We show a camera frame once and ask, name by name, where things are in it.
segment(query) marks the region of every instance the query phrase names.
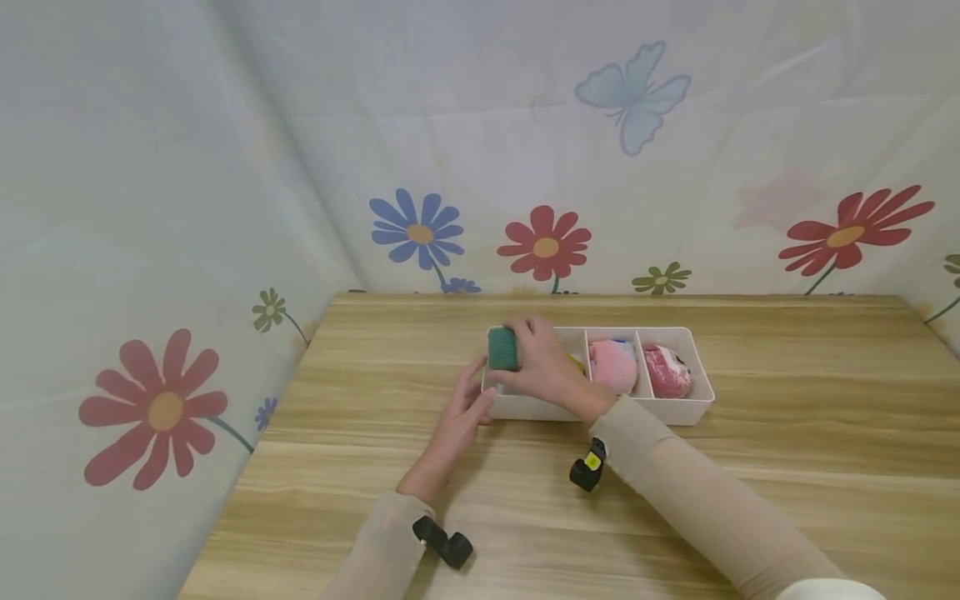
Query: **person's right hand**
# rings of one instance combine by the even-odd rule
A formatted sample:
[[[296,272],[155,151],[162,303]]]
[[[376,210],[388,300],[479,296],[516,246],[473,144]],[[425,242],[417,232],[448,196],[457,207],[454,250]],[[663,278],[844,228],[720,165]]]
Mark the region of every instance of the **person's right hand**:
[[[494,381],[565,408],[587,424],[593,424],[616,402],[610,390],[592,383],[577,369],[544,317],[515,317],[504,326],[516,336],[522,366],[518,372],[489,372]]]

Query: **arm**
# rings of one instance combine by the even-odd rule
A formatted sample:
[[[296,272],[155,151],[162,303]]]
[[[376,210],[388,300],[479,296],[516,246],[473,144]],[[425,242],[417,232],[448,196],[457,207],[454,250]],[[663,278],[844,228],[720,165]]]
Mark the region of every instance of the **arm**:
[[[492,372],[493,378],[562,406],[590,426],[590,433],[606,446],[613,470],[744,596],[774,598],[804,580],[844,577],[823,552],[737,478],[636,402],[618,401],[609,390],[588,381],[564,358],[549,322],[535,316],[506,325],[520,344],[523,367],[519,372]]]
[[[461,373],[427,448],[396,491],[384,493],[376,501],[321,600],[401,600],[406,594],[423,556],[413,525],[422,516],[435,518],[430,507],[473,441],[477,426],[490,423],[487,411],[496,391],[480,394],[479,384],[470,384],[484,364],[486,357],[473,361]]]
[[[433,510],[414,496],[381,495],[320,599],[401,600],[423,556],[411,528],[424,515],[433,518]]]

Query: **hand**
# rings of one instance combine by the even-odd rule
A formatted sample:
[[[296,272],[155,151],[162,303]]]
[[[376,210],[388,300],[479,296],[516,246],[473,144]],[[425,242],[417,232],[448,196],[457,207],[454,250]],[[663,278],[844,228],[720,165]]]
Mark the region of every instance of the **hand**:
[[[453,398],[444,408],[430,443],[400,480],[397,492],[413,495],[433,506],[464,450],[476,437],[477,426],[492,422],[487,411],[496,398],[496,389],[490,388],[481,394],[480,383],[470,382],[486,364],[487,357],[481,356],[460,373]]]
[[[516,317],[504,325],[516,336],[523,364],[518,372],[489,372],[494,381],[565,408],[588,425],[616,402],[609,389],[589,381],[577,369],[544,317]]]

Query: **wooden table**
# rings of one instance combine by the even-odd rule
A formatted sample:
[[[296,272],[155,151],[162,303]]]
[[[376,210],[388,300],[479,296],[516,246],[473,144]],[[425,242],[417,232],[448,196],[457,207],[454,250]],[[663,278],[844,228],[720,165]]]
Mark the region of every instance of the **wooden table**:
[[[181,598],[316,598],[374,499],[424,446],[484,331],[541,311],[565,325],[684,325],[717,399],[678,433],[890,598],[960,589],[960,365],[889,297],[338,296]],[[734,598],[645,501],[567,481],[574,423],[500,422],[440,512],[476,547],[427,555],[407,598]]]

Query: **yellow flower center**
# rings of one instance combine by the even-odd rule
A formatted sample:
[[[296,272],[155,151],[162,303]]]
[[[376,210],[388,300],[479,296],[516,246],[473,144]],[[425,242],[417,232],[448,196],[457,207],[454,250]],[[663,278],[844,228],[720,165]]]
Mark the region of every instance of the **yellow flower center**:
[[[169,431],[180,422],[183,416],[183,398],[173,392],[157,395],[150,404],[147,422],[156,431]]]
[[[433,231],[423,225],[411,225],[407,228],[407,237],[417,244],[429,244],[433,241]]]
[[[560,242],[552,237],[542,237],[534,244],[534,256],[537,258],[549,258],[560,251]]]
[[[827,238],[827,245],[831,248],[843,248],[844,246],[849,246],[856,240],[863,237],[863,234],[867,230],[859,225],[854,225],[851,228],[843,228],[835,231]]]

